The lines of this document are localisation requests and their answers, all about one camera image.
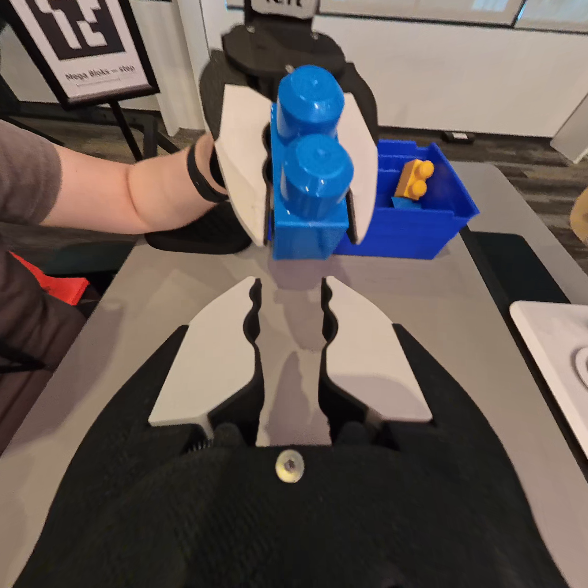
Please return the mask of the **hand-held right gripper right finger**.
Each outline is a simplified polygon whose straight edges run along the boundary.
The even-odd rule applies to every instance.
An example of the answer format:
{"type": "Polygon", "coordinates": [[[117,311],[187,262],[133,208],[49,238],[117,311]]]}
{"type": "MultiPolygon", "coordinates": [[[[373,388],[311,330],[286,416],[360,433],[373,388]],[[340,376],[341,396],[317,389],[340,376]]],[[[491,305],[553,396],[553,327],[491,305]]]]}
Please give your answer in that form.
{"type": "Polygon", "coordinates": [[[331,430],[346,423],[429,423],[433,416],[394,325],[377,305],[326,276],[318,399],[331,430]]]}

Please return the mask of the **person's left forearm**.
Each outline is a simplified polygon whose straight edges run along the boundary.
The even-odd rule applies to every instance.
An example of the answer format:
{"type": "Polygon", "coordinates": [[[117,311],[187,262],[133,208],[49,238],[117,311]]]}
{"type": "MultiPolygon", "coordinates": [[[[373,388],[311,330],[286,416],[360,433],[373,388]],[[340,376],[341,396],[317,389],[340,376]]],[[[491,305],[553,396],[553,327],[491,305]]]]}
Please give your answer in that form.
{"type": "Polygon", "coordinates": [[[55,151],[61,183],[42,226],[141,235],[181,228],[218,205],[190,180],[189,148],[133,165],[60,146],[55,151]]]}

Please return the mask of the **black framed marker sign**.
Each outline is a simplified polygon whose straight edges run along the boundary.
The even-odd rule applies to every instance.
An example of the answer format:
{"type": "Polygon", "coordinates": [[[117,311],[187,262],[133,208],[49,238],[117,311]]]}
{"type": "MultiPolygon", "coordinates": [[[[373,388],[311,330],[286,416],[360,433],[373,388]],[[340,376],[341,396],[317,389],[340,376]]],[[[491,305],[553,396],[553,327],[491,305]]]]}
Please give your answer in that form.
{"type": "Polygon", "coordinates": [[[66,110],[159,93],[129,1],[1,1],[1,17],[66,110]]]}

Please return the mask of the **orange two-stud mega block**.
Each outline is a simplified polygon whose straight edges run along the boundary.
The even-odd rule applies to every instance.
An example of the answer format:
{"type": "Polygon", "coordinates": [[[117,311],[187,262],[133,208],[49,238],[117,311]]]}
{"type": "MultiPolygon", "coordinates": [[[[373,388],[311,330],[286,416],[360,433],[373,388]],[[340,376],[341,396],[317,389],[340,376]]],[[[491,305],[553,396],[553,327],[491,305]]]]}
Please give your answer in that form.
{"type": "Polygon", "coordinates": [[[435,166],[430,160],[408,161],[402,169],[394,196],[418,202],[427,192],[427,181],[434,171],[435,166]]]}

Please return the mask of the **blue plastic bin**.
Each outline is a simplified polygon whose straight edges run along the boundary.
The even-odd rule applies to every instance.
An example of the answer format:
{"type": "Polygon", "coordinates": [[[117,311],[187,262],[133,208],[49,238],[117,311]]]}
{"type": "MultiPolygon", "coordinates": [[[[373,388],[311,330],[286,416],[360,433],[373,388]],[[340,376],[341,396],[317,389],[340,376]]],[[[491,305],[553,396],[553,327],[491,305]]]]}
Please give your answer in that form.
{"type": "Polygon", "coordinates": [[[359,245],[345,235],[335,254],[382,258],[433,259],[479,209],[436,143],[381,139],[375,209],[359,245]],[[430,160],[435,166],[418,205],[400,204],[394,195],[408,162],[430,160]]]}

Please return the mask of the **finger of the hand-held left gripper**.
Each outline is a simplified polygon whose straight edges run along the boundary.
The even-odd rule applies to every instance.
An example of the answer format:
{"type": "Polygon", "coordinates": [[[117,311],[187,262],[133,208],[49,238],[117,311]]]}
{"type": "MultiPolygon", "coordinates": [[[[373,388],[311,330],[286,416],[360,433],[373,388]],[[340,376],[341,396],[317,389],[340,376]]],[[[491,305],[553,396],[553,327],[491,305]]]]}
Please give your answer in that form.
{"type": "Polygon", "coordinates": [[[225,85],[215,150],[229,202],[252,243],[265,246],[268,184],[264,167],[268,150],[264,132],[272,103],[254,89],[225,85]]]}
{"type": "Polygon", "coordinates": [[[364,240],[376,205],[378,149],[355,97],[345,94],[340,118],[340,144],[351,158],[354,173],[350,183],[350,236],[352,244],[364,240]]]}

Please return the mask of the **black wristband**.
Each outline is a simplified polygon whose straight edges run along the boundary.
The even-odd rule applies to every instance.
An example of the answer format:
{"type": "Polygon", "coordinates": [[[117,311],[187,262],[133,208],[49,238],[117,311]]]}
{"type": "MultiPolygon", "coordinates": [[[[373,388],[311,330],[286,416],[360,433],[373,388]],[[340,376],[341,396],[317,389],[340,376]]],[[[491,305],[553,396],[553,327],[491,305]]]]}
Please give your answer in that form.
{"type": "Polygon", "coordinates": [[[204,200],[214,204],[229,200],[211,133],[203,134],[189,148],[187,172],[198,194],[204,200]]]}

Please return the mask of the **black sign easel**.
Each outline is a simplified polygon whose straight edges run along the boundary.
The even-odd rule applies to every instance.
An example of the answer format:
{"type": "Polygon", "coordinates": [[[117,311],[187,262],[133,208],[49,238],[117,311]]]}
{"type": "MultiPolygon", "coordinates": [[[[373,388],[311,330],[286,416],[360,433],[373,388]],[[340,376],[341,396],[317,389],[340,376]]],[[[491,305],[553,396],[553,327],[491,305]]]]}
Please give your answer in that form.
{"type": "Polygon", "coordinates": [[[122,135],[137,162],[158,156],[159,148],[165,153],[173,154],[180,151],[169,138],[159,129],[159,120],[152,114],[132,115],[130,119],[125,116],[125,112],[118,101],[108,102],[117,126],[120,128],[122,135]],[[142,147],[139,146],[133,134],[136,129],[142,134],[142,147]]]}

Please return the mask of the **instruction sheet on white stand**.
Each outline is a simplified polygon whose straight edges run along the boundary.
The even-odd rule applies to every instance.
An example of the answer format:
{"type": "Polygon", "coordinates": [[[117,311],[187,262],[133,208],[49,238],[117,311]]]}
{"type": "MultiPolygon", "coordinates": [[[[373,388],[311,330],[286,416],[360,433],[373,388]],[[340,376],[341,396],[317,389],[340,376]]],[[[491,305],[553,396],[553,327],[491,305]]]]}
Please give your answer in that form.
{"type": "Polygon", "coordinates": [[[509,312],[587,456],[587,305],[519,300],[509,312]]]}

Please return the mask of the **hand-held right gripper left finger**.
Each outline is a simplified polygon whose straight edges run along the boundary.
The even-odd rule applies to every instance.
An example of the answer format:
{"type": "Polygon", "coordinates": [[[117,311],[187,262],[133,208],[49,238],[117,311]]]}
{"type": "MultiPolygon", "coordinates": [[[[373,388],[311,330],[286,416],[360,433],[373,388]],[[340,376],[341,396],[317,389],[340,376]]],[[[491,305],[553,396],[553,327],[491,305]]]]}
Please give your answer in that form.
{"type": "Polygon", "coordinates": [[[260,308],[261,280],[248,276],[192,318],[148,418],[152,427],[195,424],[212,437],[221,423],[259,418],[260,308]]]}

